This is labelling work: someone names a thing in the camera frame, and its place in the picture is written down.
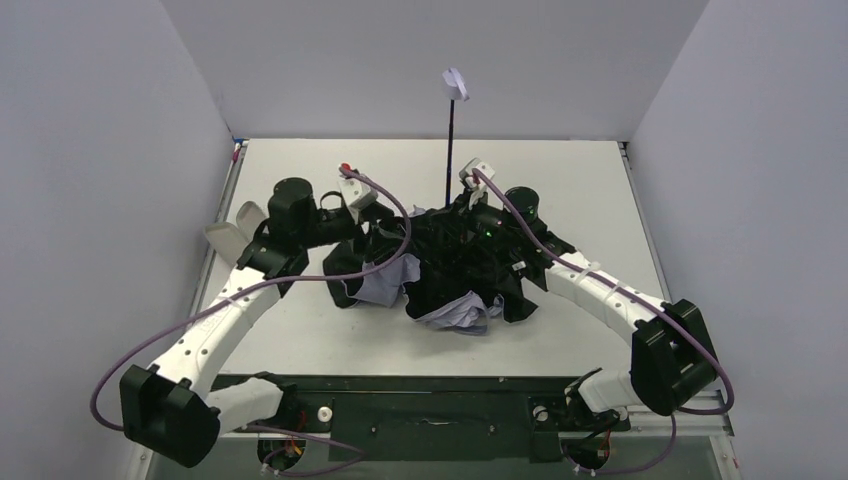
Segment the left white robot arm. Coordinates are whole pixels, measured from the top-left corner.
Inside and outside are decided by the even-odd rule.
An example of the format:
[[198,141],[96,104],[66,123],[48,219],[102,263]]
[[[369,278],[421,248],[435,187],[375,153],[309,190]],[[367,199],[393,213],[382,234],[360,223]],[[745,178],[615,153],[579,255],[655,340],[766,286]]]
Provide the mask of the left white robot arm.
[[267,372],[223,389],[213,383],[260,317],[300,276],[312,248],[362,236],[364,210],[375,192],[342,179],[341,205],[325,209],[310,182],[278,182],[268,205],[245,203],[234,223],[209,225],[210,245],[232,268],[212,303],[213,313],[192,322],[149,367],[131,366],[119,382],[125,436],[184,466],[198,465],[218,438],[256,422],[297,422],[296,387]]

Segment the purple umbrella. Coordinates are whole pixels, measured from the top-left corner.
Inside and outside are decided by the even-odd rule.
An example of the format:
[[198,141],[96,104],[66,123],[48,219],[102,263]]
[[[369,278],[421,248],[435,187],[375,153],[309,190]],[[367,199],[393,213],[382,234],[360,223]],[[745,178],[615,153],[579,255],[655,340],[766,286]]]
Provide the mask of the purple umbrella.
[[441,208],[398,215],[372,206],[363,212],[364,239],[338,243],[322,262],[337,307],[392,307],[404,298],[412,320],[471,335],[486,333],[493,317],[514,323],[536,311],[522,287],[527,273],[473,233],[464,185]]

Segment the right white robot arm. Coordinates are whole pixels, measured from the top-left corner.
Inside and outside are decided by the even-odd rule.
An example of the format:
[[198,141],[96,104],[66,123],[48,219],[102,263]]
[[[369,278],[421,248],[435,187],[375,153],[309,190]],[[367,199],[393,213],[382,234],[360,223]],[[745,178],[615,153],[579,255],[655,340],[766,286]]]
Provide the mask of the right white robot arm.
[[537,217],[539,197],[529,188],[502,192],[478,175],[469,179],[465,193],[478,238],[500,243],[511,265],[520,265],[543,290],[569,300],[630,347],[629,366],[596,368],[566,388],[566,402],[577,416],[594,418],[633,406],[661,416],[696,415],[689,401],[715,380],[723,383],[727,402],[711,414],[734,405],[734,388],[697,306],[642,293],[568,243],[553,251],[541,239],[547,228]]

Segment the pink zippered umbrella case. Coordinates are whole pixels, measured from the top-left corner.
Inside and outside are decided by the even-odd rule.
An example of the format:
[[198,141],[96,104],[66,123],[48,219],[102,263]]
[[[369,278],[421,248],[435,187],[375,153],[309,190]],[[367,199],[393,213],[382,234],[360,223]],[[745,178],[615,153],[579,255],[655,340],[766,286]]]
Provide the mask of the pink zippered umbrella case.
[[207,225],[203,234],[215,253],[230,267],[235,267],[251,242],[260,223],[268,216],[253,201],[245,202],[236,213],[236,223],[218,222]]

